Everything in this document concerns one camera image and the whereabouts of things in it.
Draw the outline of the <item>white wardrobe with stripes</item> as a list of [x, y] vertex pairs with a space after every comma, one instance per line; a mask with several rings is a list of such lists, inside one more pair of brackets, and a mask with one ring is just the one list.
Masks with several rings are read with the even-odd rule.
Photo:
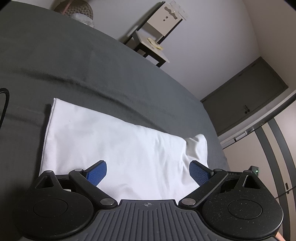
[[283, 209], [281, 235], [295, 240], [295, 92], [220, 144], [231, 171], [256, 166]]

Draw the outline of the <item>white plastic bag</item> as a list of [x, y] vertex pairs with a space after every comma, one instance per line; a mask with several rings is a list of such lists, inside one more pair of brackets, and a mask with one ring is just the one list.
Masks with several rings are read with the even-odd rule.
[[77, 20], [85, 25], [88, 25], [89, 27], [92, 27], [92, 28], [94, 27], [93, 20], [84, 14], [74, 13], [70, 16], [70, 18]]

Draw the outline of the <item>white wooden chair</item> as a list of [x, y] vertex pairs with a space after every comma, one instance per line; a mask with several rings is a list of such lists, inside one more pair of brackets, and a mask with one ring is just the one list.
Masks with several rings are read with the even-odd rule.
[[158, 62], [156, 66], [160, 68], [169, 60], [164, 51], [151, 46], [147, 38], [152, 38], [161, 45], [182, 20], [181, 15], [171, 4], [165, 1], [159, 2], [123, 41], [123, 44], [130, 46], [133, 51], [142, 54], [145, 58], [152, 57]]

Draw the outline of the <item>grey room door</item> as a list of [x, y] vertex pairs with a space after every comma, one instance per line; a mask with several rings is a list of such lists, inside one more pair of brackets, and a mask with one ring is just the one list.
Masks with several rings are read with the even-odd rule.
[[220, 136], [265, 107], [287, 84], [259, 57], [201, 100]]

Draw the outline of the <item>yellow cloth on chair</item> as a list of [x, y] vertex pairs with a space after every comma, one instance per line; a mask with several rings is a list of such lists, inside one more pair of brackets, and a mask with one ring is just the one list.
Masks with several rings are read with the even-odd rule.
[[151, 46], [155, 47], [156, 49], [162, 51], [163, 47], [161, 45], [159, 45], [155, 40], [153, 40], [152, 38], [147, 38], [148, 42], [151, 44]]

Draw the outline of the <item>white long-sleeve shirt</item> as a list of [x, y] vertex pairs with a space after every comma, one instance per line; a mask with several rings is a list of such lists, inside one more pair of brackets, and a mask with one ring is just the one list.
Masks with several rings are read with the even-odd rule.
[[198, 188], [189, 165], [207, 165], [206, 138], [181, 138], [54, 99], [41, 171], [67, 174], [103, 160], [99, 188], [117, 201], [180, 200]]

